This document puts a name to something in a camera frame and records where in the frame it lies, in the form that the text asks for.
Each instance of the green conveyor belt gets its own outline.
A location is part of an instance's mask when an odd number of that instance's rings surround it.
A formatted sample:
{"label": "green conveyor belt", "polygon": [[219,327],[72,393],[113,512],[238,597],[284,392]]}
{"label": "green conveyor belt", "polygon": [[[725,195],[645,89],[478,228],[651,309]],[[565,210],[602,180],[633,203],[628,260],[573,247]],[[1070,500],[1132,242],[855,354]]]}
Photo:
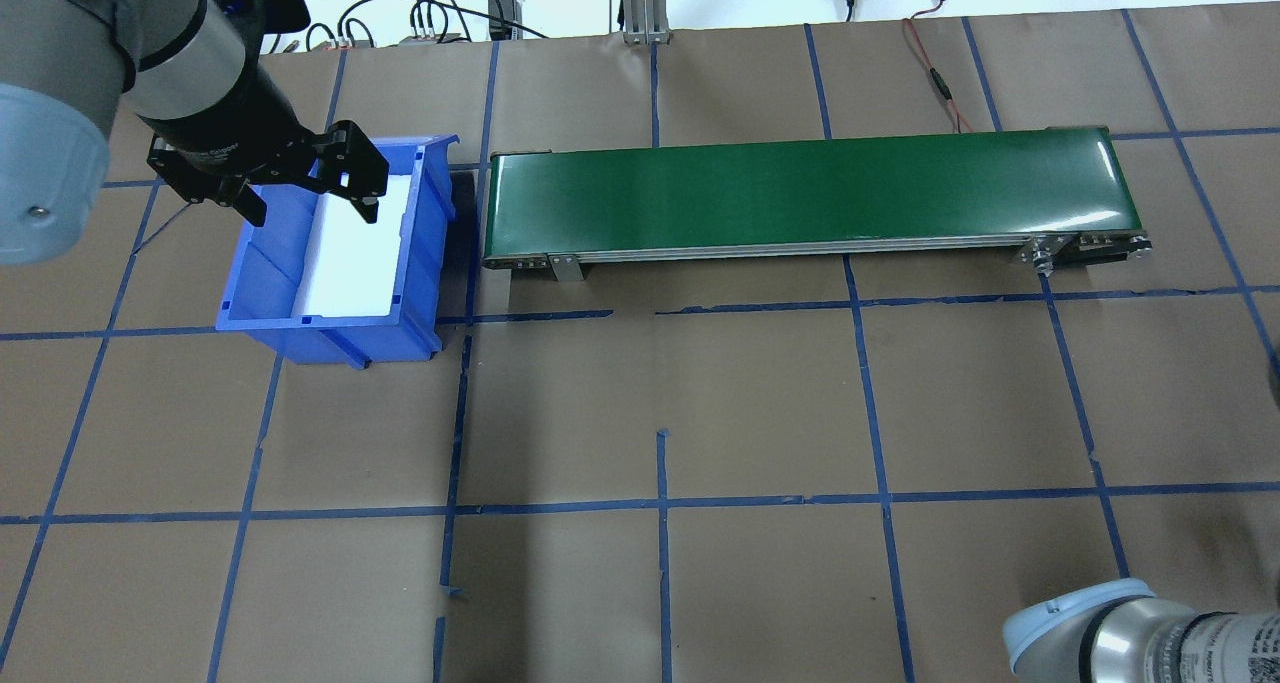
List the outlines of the green conveyor belt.
{"label": "green conveyor belt", "polygon": [[1105,128],[493,160],[485,265],[1019,246],[1142,235]]}

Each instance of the light blue robot joint cap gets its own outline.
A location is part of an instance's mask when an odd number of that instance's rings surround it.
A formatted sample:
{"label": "light blue robot joint cap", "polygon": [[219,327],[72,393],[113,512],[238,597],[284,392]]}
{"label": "light blue robot joint cap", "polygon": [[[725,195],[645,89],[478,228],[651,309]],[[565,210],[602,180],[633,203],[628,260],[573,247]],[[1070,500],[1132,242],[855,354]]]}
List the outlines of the light blue robot joint cap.
{"label": "light blue robot joint cap", "polygon": [[0,265],[67,253],[88,223],[109,153],[79,110],[0,83]]}
{"label": "light blue robot joint cap", "polygon": [[1156,592],[1138,578],[1121,578],[1091,586],[1065,596],[1023,609],[1005,622],[1005,650],[1009,651],[1009,669],[1018,666],[1018,659],[1051,629],[1075,615],[1123,599],[1152,599]]}

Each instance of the blue plastic bin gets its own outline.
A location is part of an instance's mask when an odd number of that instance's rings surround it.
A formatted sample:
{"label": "blue plastic bin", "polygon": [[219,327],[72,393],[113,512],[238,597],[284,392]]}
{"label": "blue plastic bin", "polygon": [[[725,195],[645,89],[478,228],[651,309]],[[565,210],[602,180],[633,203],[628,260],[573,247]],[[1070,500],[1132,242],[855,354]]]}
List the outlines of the blue plastic bin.
{"label": "blue plastic bin", "polygon": [[457,139],[374,141],[393,177],[412,174],[388,315],[293,316],[320,196],[293,185],[262,185],[266,224],[244,224],[215,327],[247,333],[294,363],[347,363],[361,370],[372,361],[430,359],[443,348],[435,335],[435,308],[445,228],[457,217],[447,156]]}

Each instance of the red cable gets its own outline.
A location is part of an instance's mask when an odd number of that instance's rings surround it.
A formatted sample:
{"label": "red cable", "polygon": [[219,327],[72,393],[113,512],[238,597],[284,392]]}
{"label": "red cable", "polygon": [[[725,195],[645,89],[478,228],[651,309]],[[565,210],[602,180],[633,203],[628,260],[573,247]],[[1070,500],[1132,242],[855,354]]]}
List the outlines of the red cable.
{"label": "red cable", "polygon": [[[937,5],[929,8],[928,10],[916,10],[915,13],[911,14],[911,18],[923,17],[923,14],[925,13],[933,13],[937,9],[942,8],[942,3],[943,1],[940,0]],[[933,61],[929,60],[929,51],[924,50],[924,41],[920,40],[920,32],[915,31],[915,22],[911,18],[902,18],[902,23],[906,24],[908,31],[911,31],[911,37],[915,40],[916,49],[920,49],[920,58],[924,59],[924,68],[932,72]],[[956,119],[963,122],[964,127],[969,128],[969,132],[972,133],[973,127],[970,127],[969,120],[960,113],[960,107],[956,105],[955,98],[948,98],[947,105],[951,107],[952,113],[956,114]]]}

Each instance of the blue tape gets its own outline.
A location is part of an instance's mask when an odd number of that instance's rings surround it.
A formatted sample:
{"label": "blue tape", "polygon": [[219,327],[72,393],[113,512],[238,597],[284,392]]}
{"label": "blue tape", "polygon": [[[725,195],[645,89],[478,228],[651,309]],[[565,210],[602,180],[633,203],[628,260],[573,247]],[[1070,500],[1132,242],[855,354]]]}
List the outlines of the blue tape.
{"label": "blue tape", "polygon": [[346,521],[352,518],[433,518],[448,513],[443,505],[325,506],[325,509],[255,510],[252,521]]}
{"label": "blue tape", "polygon": [[1087,499],[1097,489],[1009,489],[997,491],[892,492],[893,501],[1025,501],[1043,499]]}
{"label": "blue tape", "polygon": [[1203,139],[1216,136],[1276,136],[1280,128],[1217,128],[1216,130],[1179,130],[1184,139]]}
{"label": "blue tape", "polygon": [[444,675],[444,616],[435,619],[435,640],[431,643],[431,683],[440,683]]}
{"label": "blue tape", "polygon": [[1089,459],[1089,468],[1093,472],[1093,482],[1097,487],[1098,501],[1102,505],[1102,518],[1106,519],[1107,536],[1111,538],[1111,550],[1115,554],[1116,569],[1121,578],[1129,577],[1129,560],[1124,555],[1124,545],[1120,541],[1120,528],[1116,526],[1115,510],[1111,508],[1111,496],[1107,492],[1107,481],[1102,475],[1102,464],[1098,463],[1093,441],[1093,428],[1089,417],[1084,411],[1084,396],[1080,395],[1080,382],[1075,376],[1075,365],[1071,361],[1071,352],[1066,345],[1066,333],[1062,333],[1062,320],[1057,313],[1057,304],[1053,301],[1053,290],[1048,285],[1047,278],[1041,278],[1041,290],[1044,293],[1044,306],[1048,310],[1048,318],[1053,327],[1053,336],[1057,340],[1057,354],[1062,359],[1062,372],[1066,375],[1066,384],[1071,391],[1071,402],[1075,405],[1075,418],[1080,425],[1080,437],[1084,439],[1084,451]]}
{"label": "blue tape", "polygon": [[95,523],[206,523],[238,521],[234,510],[177,510],[170,513],[68,513],[52,515],[52,524]]}
{"label": "blue tape", "polygon": [[248,481],[244,482],[244,499],[237,515],[236,542],[232,545],[232,563],[227,568],[227,583],[223,587],[223,602],[218,609],[218,627],[214,629],[214,648],[209,655],[207,683],[218,680],[218,668],[223,660],[223,643],[227,640],[227,623],[232,613],[232,600],[236,597],[236,579],[239,574],[241,558],[244,554],[244,537],[248,533],[248,523],[253,513],[253,495],[257,491],[257,477],[262,468],[262,441],[271,423],[271,411],[275,409],[275,393],[279,390],[280,370],[284,365],[284,356],[275,354],[275,363],[271,365],[271,379],[266,386],[266,396],[262,402],[262,418],[257,427],[257,441],[253,446],[253,459],[248,468]]}
{"label": "blue tape", "polygon": [[1172,133],[1170,132],[1155,132],[1155,133],[1111,133],[1111,139],[1114,141],[1153,141],[1153,139],[1171,139]]}
{"label": "blue tape", "polygon": [[467,390],[471,376],[472,338],[462,340],[462,365],[458,372],[458,400],[453,414],[453,451],[449,455],[449,492],[445,500],[444,542],[440,545],[440,586],[448,586],[453,570],[453,528],[457,522],[458,481],[462,477],[462,440],[467,423]]}
{"label": "blue tape", "polygon": [[671,542],[667,536],[667,428],[658,431],[658,593],[662,608],[662,683],[672,683],[671,655]]}
{"label": "blue tape", "polygon": [[1165,93],[1160,88],[1160,82],[1156,81],[1156,70],[1151,67],[1147,51],[1142,46],[1142,38],[1138,37],[1138,28],[1134,27],[1133,17],[1130,17],[1128,9],[1121,10],[1120,17],[1124,18],[1125,28],[1129,31],[1129,40],[1133,41],[1133,47],[1138,52],[1138,60],[1142,63],[1142,70],[1147,74],[1147,83],[1151,86],[1152,95],[1156,96],[1156,104],[1160,105],[1161,115],[1165,116],[1165,124],[1167,124],[1169,130],[1174,136],[1174,146],[1178,147],[1178,155],[1183,159],[1183,166],[1187,169],[1187,175],[1192,180],[1192,187],[1196,188],[1196,196],[1201,201],[1201,206],[1204,210],[1204,217],[1208,219],[1210,226],[1213,229],[1213,237],[1217,238],[1217,244],[1221,247],[1226,263],[1231,269],[1231,276],[1235,278],[1235,285],[1239,287],[1240,295],[1244,297],[1244,306],[1249,311],[1249,317],[1253,318],[1253,326],[1257,329],[1258,338],[1262,342],[1262,349],[1266,350],[1267,361],[1271,361],[1271,370],[1276,373],[1276,376],[1280,376],[1280,358],[1276,357],[1275,345],[1271,343],[1271,335],[1267,333],[1266,322],[1262,320],[1262,313],[1258,310],[1256,301],[1253,301],[1253,294],[1244,279],[1244,272],[1235,258],[1235,253],[1226,240],[1226,233],[1222,232],[1222,226],[1217,221],[1217,214],[1213,212],[1213,205],[1210,202],[1204,185],[1199,180],[1199,174],[1196,173],[1196,168],[1192,164],[1192,156],[1187,151],[1185,142],[1183,142],[1183,133],[1179,132],[1178,124],[1174,122],[1174,114],[1169,109],[1169,101],[1165,100]]}
{"label": "blue tape", "polygon": [[608,318],[613,310],[563,310],[557,313],[493,313],[476,315],[476,324],[524,324],[529,320]]}
{"label": "blue tape", "polygon": [[502,41],[493,41],[489,49],[489,74],[485,79],[484,123],[480,127],[480,160],[476,166],[476,229],[471,240],[471,260],[467,263],[466,320],[471,324],[476,315],[476,288],[480,285],[480,258],[484,255],[484,229],[480,219],[485,214],[485,184],[489,182],[489,132],[493,128],[493,95],[498,82],[498,50]]}
{"label": "blue tape", "polygon": [[1134,299],[1134,297],[1188,297],[1188,295],[1238,295],[1239,288],[1221,287],[1190,290],[1190,288],[1152,288],[1148,292],[1053,292],[1056,301],[1111,301]]}
{"label": "blue tape", "polygon": [[859,308],[877,308],[882,304],[970,304],[970,303],[1025,303],[1042,301],[1042,294],[991,294],[991,295],[938,295],[938,297],[882,297],[859,301]]}
{"label": "blue tape", "polygon": [[[147,205],[146,208],[142,210],[142,219],[138,223],[136,235],[133,235],[133,246],[131,249],[137,247],[138,242],[142,240],[142,237],[146,235],[147,221],[150,221],[151,212],[155,210],[156,194],[159,194],[159,182],[152,182],[151,194],[147,196]],[[120,315],[120,304],[124,303],[124,290],[129,287],[129,278],[133,276],[134,263],[137,263],[137,256],[129,255],[128,262],[124,263],[124,272],[120,276],[120,285],[115,290],[115,301],[111,304],[110,317],[106,322],[106,331],[109,333],[115,327],[115,318]],[[22,609],[27,602],[27,593],[31,591],[31,581],[36,576],[36,565],[40,563],[40,554],[45,547],[45,537],[49,535],[49,527],[52,523],[54,510],[58,506],[58,499],[61,496],[64,482],[67,482],[67,471],[70,468],[72,457],[76,454],[76,445],[79,441],[81,430],[84,427],[84,417],[88,414],[88,405],[93,399],[93,388],[97,386],[97,377],[102,372],[102,361],[106,359],[108,344],[110,344],[110,338],[105,336],[97,347],[93,367],[90,370],[88,381],[84,382],[84,395],[81,396],[81,404],[76,412],[76,422],[72,425],[72,432],[69,434],[67,446],[63,450],[63,459],[58,464],[58,475],[54,475],[54,483],[49,492],[49,500],[45,504],[45,512],[40,517],[40,527],[36,530],[36,540],[32,542],[31,555],[27,556],[27,568],[23,569],[22,583],[18,586],[18,595],[14,597],[13,610],[9,611],[9,623],[5,624],[4,640],[0,641],[0,671],[4,670],[4,664],[9,659],[13,637],[18,631],[18,619],[22,618]]]}
{"label": "blue tape", "polygon": [[0,333],[0,342],[64,342],[73,338],[105,336],[106,331]]}
{"label": "blue tape", "polygon": [[109,338],[141,338],[141,336],[205,336],[223,335],[218,327],[212,326],[182,326],[182,327],[124,327],[106,333]]}
{"label": "blue tape", "polygon": [[1112,496],[1181,496],[1198,492],[1276,492],[1280,481],[1253,481],[1244,483],[1156,483],[1155,486],[1112,486]]}
{"label": "blue tape", "polygon": [[813,42],[813,26],[804,24],[804,40],[809,46],[809,65],[813,67],[813,84],[818,90],[818,113],[822,114],[822,137],[831,139],[831,116],[827,114],[827,90],[822,86],[822,68],[818,65],[818,46]]}
{"label": "blue tape", "polygon": [[982,96],[987,98],[987,113],[991,114],[991,124],[996,130],[1005,130],[1000,122],[1000,110],[996,109],[996,97],[991,95],[991,82],[987,81],[987,68],[982,64],[982,52],[978,50],[978,38],[973,35],[973,24],[969,17],[960,18],[964,26],[964,37],[969,41],[969,54],[973,55],[973,65],[978,69],[978,83],[982,86]]}
{"label": "blue tape", "polygon": [[659,310],[654,315],[701,315],[701,313],[758,313],[769,310],[845,310],[849,301],[801,301],[801,303],[745,303],[745,304],[690,304],[681,310]]}
{"label": "blue tape", "polygon": [[658,43],[649,43],[649,136],[650,147],[662,145],[660,128],[658,122]]}
{"label": "blue tape", "polygon": [[876,487],[881,506],[881,523],[884,531],[884,553],[888,556],[888,582],[893,593],[893,618],[897,622],[897,645],[902,655],[902,677],[906,683],[915,683],[915,664],[911,661],[911,637],[906,628],[906,601],[902,596],[902,574],[897,564],[897,537],[893,535],[892,494],[888,487],[888,472],[884,468],[884,450],[881,445],[879,417],[876,413],[876,391],[872,386],[872,368],[867,354],[867,336],[863,327],[861,302],[858,297],[858,281],[849,255],[845,263],[845,285],[849,287],[849,308],[854,313],[854,342],[858,347],[858,372],[863,382],[863,400],[867,404],[867,425],[872,437],[872,458],[876,463]]}
{"label": "blue tape", "polygon": [[[1116,496],[1171,496],[1198,492],[1280,492],[1280,481],[1245,481],[1235,483],[1143,483],[1142,486],[1107,486],[1107,494]],[[996,489],[989,491],[915,491],[891,492],[890,499],[900,501],[1020,501],[1043,499],[1079,499],[1097,495],[1097,487],[1088,489]],[[621,499],[600,501],[549,501],[549,504],[460,505],[457,515],[543,515],[557,513],[599,513],[607,510],[657,510],[676,506],[803,506],[803,505],[873,505],[879,504],[878,492],[819,492],[819,495],[778,496],[708,496]],[[447,515],[448,506],[329,506],[329,509],[252,510],[251,521],[343,521],[361,518],[435,518]],[[92,523],[202,523],[238,521],[234,510],[195,510],[172,513],[86,513],[55,514],[50,524]],[[0,515],[0,524],[37,524],[41,515]]]}
{"label": "blue tape", "polygon": [[458,515],[540,515],[547,513],[598,513],[602,510],[645,510],[660,506],[657,499],[613,501],[549,501],[549,504],[460,505]]}

